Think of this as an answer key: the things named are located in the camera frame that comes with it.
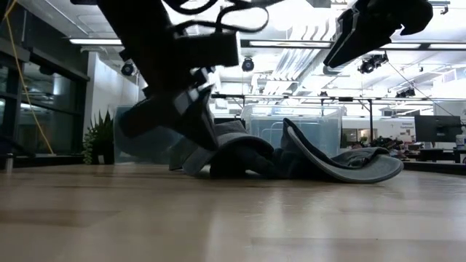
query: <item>transparent container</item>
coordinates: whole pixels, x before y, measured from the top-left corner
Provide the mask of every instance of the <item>transparent container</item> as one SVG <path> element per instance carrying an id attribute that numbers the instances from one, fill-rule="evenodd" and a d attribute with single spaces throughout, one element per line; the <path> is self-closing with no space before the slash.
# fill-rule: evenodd
<path id="1" fill-rule="evenodd" d="M 293 121 L 312 145 L 329 157 L 340 152 L 341 116 L 339 106 L 273 106 L 248 105 L 242 111 L 249 134 L 280 147 L 283 119 Z"/>
<path id="2" fill-rule="evenodd" d="M 119 106 L 114 120 L 115 164 L 168 164 L 170 148 L 183 136 L 165 127 L 154 128 L 136 138 L 122 134 L 118 118 L 131 106 Z"/>

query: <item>wooden floor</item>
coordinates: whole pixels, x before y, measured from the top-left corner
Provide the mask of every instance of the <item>wooden floor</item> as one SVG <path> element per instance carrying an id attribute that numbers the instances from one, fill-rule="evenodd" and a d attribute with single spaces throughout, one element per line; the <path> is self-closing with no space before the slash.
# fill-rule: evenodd
<path id="1" fill-rule="evenodd" d="M 0 178 L 0 261 L 464 261 L 466 177 L 198 180 L 151 166 Z"/>

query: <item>potted plant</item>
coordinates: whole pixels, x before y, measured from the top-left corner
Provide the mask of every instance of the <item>potted plant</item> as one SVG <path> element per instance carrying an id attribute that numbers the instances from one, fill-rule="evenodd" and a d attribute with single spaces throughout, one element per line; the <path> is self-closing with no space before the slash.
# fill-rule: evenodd
<path id="1" fill-rule="evenodd" d="M 84 135 L 85 164 L 114 164 L 114 121 L 107 111 L 103 119 L 99 112 L 98 121 L 91 121 Z"/>
<path id="2" fill-rule="evenodd" d="M 360 142 L 361 142 L 362 144 L 365 144 L 365 143 L 367 143 L 367 140 L 368 140 L 368 137 L 363 136 L 363 137 L 361 138 Z"/>

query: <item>yellow cable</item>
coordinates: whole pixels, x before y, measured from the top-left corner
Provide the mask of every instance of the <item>yellow cable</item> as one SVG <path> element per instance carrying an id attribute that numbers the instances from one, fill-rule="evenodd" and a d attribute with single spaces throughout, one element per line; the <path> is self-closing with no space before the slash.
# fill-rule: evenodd
<path id="1" fill-rule="evenodd" d="M 26 98 L 27 98 L 27 100 L 28 100 L 29 107 L 31 108 L 31 112 L 32 112 L 32 116 L 34 117 L 34 121 L 36 122 L 36 125 L 37 125 L 37 127 L 39 128 L 39 131 L 40 131 L 40 133 L 41 133 L 41 135 L 42 135 L 42 138 L 45 140 L 45 143 L 47 144 L 47 147 L 48 147 L 50 153 L 51 153 L 51 154 L 54 154 L 54 153 L 53 153 L 53 150 L 52 150 L 52 147 L 50 146 L 50 143 L 49 143 L 47 137 L 45 136 L 44 131 L 42 130 L 42 127 L 41 127 L 39 121 L 37 120 L 36 112 L 34 111 L 34 109 L 33 109 L 33 107 L 32 107 L 32 103 L 31 103 L 31 99 L 29 98 L 28 88 L 26 87 L 26 84 L 25 84 L 25 82 L 24 82 L 24 77 L 23 77 L 23 72 L 22 72 L 22 70 L 21 70 L 20 61 L 19 61 L 18 58 L 17 58 L 15 40 L 13 39 L 12 26 L 11 26 L 10 23 L 9 23 L 9 14 L 10 14 L 10 12 L 13 10 L 13 7 L 15 7 L 16 2 L 17 2 L 17 0 L 13 0 L 12 4 L 9 6 L 9 9 L 5 12 L 4 19 L 7 20 L 9 39 L 10 39 L 10 41 L 12 42 L 13 54 L 15 55 L 15 61 L 16 61 L 17 71 L 18 71 L 18 73 L 20 74 L 21 84 L 22 84 L 23 89 L 24 89 L 24 92 L 25 92 L 25 94 L 26 94 Z"/>
<path id="2" fill-rule="evenodd" d="M 16 2 L 17 2 L 17 0 L 13 0 L 12 4 L 10 4 L 10 6 L 8 7 L 8 10 L 5 12 L 5 16 L 3 16 L 3 18 L 1 19 L 2 21 L 5 20 L 8 17 L 10 12 L 13 10 L 13 7 L 15 7 Z"/>

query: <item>black cable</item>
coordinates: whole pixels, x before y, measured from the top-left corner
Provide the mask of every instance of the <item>black cable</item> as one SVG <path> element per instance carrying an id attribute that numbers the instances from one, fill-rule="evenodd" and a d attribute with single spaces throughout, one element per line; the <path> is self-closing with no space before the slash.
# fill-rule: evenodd
<path id="1" fill-rule="evenodd" d="M 175 10 L 176 12 L 179 12 L 182 15 L 198 15 L 202 12 L 207 11 L 209 8 L 213 7 L 215 4 L 217 4 L 218 0 L 209 0 L 203 6 L 195 8 L 195 9 L 183 8 L 180 5 L 177 5 L 176 3 L 170 0 L 164 0 L 164 2 L 167 3 L 167 5 L 171 7 L 171 9 Z"/>
<path id="2" fill-rule="evenodd" d="M 234 5 L 223 8 L 218 14 L 215 22 L 204 21 L 204 20 L 190 20 L 190 21 L 181 23 L 179 25 L 176 25 L 175 29 L 177 31 L 182 31 L 193 25 L 201 25 L 205 27 L 215 28 L 216 32 L 221 32 L 222 30 L 230 30 L 230 31 L 239 31 L 242 33 L 258 33 L 264 30 L 269 24 L 269 11 L 266 9 L 266 7 L 272 4 L 279 3 L 283 0 L 266 1 L 266 2 L 261 2 L 261 3 L 251 3 L 251 2 L 243 1 L 243 0 L 227 0 L 227 1 L 230 1 Z M 246 28 L 246 27 L 237 26 L 237 25 L 226 25 L 221 22 L 224 16 L 230 12 L 243 11 L 243 10 L 252 9 L 252 8 L 262 9 L 266 13 L 266 20 L 264 24 L 262 24 L 261 26 L 257 28 Z"/>
<path id="3" fill-rule="evenodd" d="M 455 116 L 453 115 L 452 113 L 450 113 L 448 110 L 446 110 L 444 107 L 442 107 L 440 104 L 438 104 L 437 102 L 435 102 L 432 98 L 429 98 L 428 95 L 424 94 L 421 90 L 419 90 L 419 88 L 415 87 L 395 66 L 392 65 L 392 63 L 388 62 L 388 64 L 393 68 L 393 70 L 395 70 L 401 77 L 403 77 L 403 79 L 406 80 L 406 82 L 409 83 L 409 85 L 414 88 L 415 90 L 417 90 L 417 92 L 421 93 L 421 95 L 424 95 L 428 100 L 430 100 L 432 103 L 434 103 L 436 106 L 438 106 L 440 109 L 444 110 L 447 114 L 449 114 L 450 116 Z"/>

